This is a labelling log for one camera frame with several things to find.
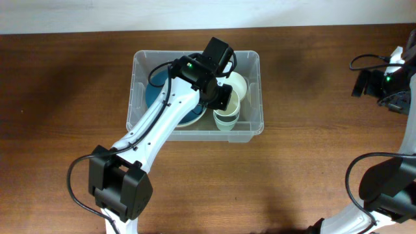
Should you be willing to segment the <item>large beige bowl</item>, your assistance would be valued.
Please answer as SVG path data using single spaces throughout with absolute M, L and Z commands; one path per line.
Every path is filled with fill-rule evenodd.
M 205 114 L 207 109 L 204 109 L 201 114 L 199 114 L 197 117 L 195 117 L 193 120 L 185 122 L 185 123 L 180 123 L 177 125 L 178 128 L 182 128 L 182 127 L 188 127 L 192 124 L 195 124 L 198 120 L 200 120 L 202 118 L 202 116 Z

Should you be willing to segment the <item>white small bowl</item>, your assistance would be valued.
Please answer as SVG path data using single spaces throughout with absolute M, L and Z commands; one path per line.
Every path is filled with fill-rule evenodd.
M 233 87 L 233 90 L 236 91 L 239 96 L 240 102 L 246 97 L 248 86 L 244 77 L 239 73 L 234 71 L 231 72 L 231 75 L 225 79 L 224 84 Z

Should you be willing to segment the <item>grey translucent cup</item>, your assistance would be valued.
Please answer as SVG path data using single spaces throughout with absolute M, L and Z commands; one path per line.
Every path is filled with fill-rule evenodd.
M 236 112 L 234 115 L 223 116 L 217 112 L 213 112 L 213 116 L 216 122 L 220 122 L 221 124 L 231 124 L 238 121 L 240 113 Z

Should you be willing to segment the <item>dark blue bowl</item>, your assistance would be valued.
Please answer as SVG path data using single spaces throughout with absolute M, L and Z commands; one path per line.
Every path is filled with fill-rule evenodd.
M 151 78 L 151 82 L 154 85 L 164 85 L 167 78 L 168 78 L 168 71 L 162 70 Z M 157 87 L 151 86 L 150 84 L 146 87 L 145 99 L 146 99 L 147 107 L 150 107 L 153 104 L 153 102 L 157 99 L 158 95 L 161 93 L 161 90 L 162 90 L 161 87 L 157 88 Z M 178 124 L 183 124 L 185 122 L 193 120 L 195 117 L 201 114 L 204 109 L 206 108 L 202 107 L 201 105 L 197 105 L 185 117 L 183 117 L 182 120 Z

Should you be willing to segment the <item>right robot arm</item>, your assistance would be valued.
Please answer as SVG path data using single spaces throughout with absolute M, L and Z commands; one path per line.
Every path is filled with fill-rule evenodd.
M 355 158 L 344 183 L 350 205 L 331 218 L 322 218 L 307 233 L 374 233 L 384 226 L 415 219 L 415 32 L 405 47 L 397 47 L 383 64 L 358 68 L 352 96 L 370 95 L 378 105 L 408 117 L 398 153 L 372 152 Z M 350 173 L 362 159 L 387 157 L 370 167 L 359 184 L 359 198 L 350 190 Z

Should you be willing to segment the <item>cream white cup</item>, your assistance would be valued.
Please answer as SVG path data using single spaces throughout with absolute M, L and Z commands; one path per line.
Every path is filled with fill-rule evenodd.
M 239 98 L 238 93 L 233 90 L 226 110 L 214 110 L 214 113 L 219 116 L 228 117 L 228 116 L 234 116 L 238 114 L 239 111 L 240 111 L 240 98 Z

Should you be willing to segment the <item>mint green cup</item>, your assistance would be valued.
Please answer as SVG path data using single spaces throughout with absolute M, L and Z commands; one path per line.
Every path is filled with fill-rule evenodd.
M 219 119 L 215 118 L 214 121 L 215 121 L 215 124 L 216 124 L 216 126 L 219 130 L 221 130 L 221 131 L 231 131 L 234 128 L 235 124 L 237 123 L 238 119 L 235 119 L 235 120 L 230 121 L 230 122 L 224 122 L 222 120 L 219 120 Z

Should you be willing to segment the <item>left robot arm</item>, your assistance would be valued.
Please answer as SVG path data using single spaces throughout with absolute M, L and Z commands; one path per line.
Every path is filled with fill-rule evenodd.
M 237 66 L 233 52 L 193 53 L 163 63 L 167 78 L 149 81 L 160 90 L 139 122 L 111 149 L 97 146 L 89 160 L 88 189 L 104 216 L 107 233 L 136 233 L 153 187 L 148 174 L 170 134 L 197 106 L 224 111 L 232 87 L 219 84 Z

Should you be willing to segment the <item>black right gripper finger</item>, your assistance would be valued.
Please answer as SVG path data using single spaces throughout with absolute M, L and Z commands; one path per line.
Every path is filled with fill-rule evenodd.
M 369 79 L 369 70 L 360 71 L 356 79 L 355 85 L 352 89 L 352 93 L 351 93 L 352 97 L 360 97 L 363 94 L 364 89 L 367 85 L 368 79 Z
M 383 80 L 384 72 L 379 70 L 365 70 L 364 74 L 367 78 L 364 94 L 370 96 L 383 96 Z

